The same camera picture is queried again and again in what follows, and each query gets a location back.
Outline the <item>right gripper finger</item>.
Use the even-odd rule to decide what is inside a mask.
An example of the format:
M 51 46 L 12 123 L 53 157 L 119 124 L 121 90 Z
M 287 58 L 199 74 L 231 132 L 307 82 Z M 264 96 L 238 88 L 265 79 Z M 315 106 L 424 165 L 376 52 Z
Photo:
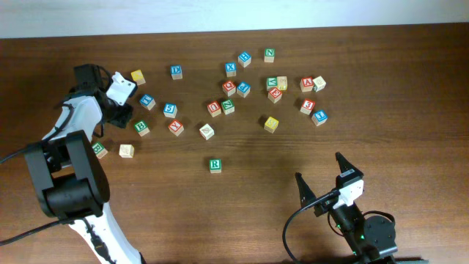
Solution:
M 346 177 L 354 173 L 354 166 L 340 153 L 335 153 L 336 161 L 340 169 L 340 177 Z
M 314 192 L 309 188 L 308 184 L 302 177 L 302 174 L 299 172 L 295 173 L 296 183 L 298 185 L 298 191 L 300 196 L 300 206 L 302 208 L 310 205 L 313 201 L 316 200 Z

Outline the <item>yellow S block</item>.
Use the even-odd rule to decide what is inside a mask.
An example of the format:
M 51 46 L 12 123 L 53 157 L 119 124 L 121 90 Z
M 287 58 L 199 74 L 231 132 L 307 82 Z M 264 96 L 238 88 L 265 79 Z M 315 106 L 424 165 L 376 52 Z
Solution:
M 279 121 L 277 119 L 274 117 L 268 117 L 268 119 L 265 121 L 264 129 L 270 133 L 274 133 L 278 127 L 278 124 Z

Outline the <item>green R letter block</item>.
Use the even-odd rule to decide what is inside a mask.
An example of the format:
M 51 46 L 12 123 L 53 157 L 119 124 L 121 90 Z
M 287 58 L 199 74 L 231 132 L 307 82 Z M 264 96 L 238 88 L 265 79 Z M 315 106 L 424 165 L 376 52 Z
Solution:
M 209 168 L 210 168 L 210 172 L 212 174 L 221 173 L 221 171 L 222 171 L 221 159 L 210 159 L 209 160 Z

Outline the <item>plain yellow top block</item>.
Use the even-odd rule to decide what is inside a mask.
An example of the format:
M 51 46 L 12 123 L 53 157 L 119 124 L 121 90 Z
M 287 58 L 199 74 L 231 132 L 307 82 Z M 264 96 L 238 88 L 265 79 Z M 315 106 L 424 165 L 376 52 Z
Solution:
M 131 73 L 132 79 L 136 82 L 137 85 L 145 84 L 145 78 L 141 70 L 135 70 Z

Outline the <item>blue 1 number block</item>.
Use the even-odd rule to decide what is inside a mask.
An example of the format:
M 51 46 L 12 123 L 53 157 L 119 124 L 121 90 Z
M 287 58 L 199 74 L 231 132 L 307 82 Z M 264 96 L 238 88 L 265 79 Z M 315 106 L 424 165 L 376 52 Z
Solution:
M 328 116 L 323 110 L 320 110 L 313 113 L 311 119 L 316 126 L 319 126 L 327 121 Z

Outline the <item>green E letter block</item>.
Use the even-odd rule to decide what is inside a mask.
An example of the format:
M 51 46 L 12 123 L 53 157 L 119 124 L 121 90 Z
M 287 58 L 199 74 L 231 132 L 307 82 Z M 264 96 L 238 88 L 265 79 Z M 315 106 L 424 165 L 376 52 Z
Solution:
M 107 149 L 104 148 L 104 146 L 99 142 L 96 142 L 95 144 L 93 144 L 92 149 L 95 152 L 95 155 L 99 159 L 101 159 L 102 157 L 104 157 L 108 153 Z

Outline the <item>green B letter block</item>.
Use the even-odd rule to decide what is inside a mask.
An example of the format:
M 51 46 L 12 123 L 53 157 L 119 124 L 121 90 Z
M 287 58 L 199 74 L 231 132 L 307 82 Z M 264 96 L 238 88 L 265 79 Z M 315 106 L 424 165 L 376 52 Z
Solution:
M 138 121 L 135 125 L 134 128 L 136 129 L 137 133 L 139 136 L 145 136 L 150 132 L 148 125 L 145 123 L 145 121 L 141 120 Z

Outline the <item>natural picture block left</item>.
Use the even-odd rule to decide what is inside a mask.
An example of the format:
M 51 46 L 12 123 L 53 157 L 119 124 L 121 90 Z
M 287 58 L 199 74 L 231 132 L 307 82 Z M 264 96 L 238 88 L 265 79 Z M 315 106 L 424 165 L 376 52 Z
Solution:
M 119 146 L 119 155 L 122 158 L 132 158 L 134 156 L 135 148 L 131 144 L 121 144 Z

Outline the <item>blue 5 number block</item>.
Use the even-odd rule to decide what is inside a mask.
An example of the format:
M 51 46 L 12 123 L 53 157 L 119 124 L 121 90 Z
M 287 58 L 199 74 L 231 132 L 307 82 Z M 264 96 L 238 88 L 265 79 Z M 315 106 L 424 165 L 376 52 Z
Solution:
M 177 116 L 177 106 L 173 103 L 166 103 L 163 108 L 163 114 L 168 118 L 175 118 Z

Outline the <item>red A letter block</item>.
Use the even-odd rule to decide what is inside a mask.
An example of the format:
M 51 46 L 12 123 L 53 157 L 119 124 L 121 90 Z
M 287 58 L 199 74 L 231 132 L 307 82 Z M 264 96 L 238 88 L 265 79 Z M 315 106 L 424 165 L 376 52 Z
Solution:
M 310 92 L 313 90 L 314 82 L 311 76 L 302 78 L 300 80 L 300 89 L 302 92 Z

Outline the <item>green V letter block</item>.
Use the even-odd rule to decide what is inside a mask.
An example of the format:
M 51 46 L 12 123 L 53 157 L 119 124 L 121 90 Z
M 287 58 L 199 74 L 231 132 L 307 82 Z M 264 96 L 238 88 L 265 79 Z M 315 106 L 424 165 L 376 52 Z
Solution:
M 272 88 L 278 86 L 278 81 L 276 77 L 268 77 L 266 79 L 266 90 L 270 91 Z

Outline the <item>white leaf picture block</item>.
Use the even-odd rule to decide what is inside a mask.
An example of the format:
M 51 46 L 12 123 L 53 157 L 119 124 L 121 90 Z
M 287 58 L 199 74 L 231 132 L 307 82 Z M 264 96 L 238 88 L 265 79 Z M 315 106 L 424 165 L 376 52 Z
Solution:
M 210 139 L 212 136 L 215 135 L 215 131 L 213 130 L 213 128 L 212 128 L 209 124 L 203 125 L 203 126 L 199 129 L 199 132 L 200 132 L 201 136 L 202 136 L 205 140 L 208 140 L 208 139 Z

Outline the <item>blue P letter block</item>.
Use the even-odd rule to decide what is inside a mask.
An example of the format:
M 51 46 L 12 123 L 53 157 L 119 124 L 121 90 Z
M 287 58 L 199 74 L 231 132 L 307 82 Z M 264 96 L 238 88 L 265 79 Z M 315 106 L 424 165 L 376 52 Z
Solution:
M 242 98 L 245 98 L 251 91 L 251 85 L 242 81 L 237 86 L 237 94 Z

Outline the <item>red U letter block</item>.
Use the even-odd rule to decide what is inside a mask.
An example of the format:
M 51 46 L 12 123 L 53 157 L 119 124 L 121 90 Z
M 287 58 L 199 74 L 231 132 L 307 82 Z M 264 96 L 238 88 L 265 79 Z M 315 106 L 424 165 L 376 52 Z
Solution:
M 216 117 L 221 113 L 221 107 L 217 101 L 210 102 L 207 105 L 207 110 L 209 111 L 211 117 Z

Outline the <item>blue X letter block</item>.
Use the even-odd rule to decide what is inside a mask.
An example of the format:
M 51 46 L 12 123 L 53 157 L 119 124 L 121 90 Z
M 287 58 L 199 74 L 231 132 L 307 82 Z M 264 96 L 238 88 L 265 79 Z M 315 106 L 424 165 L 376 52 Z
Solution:
M 237 65 L 235 62 L 227 62 L 225 64 L 225 71 L 227 77 L 234 77 L 237 75 Z

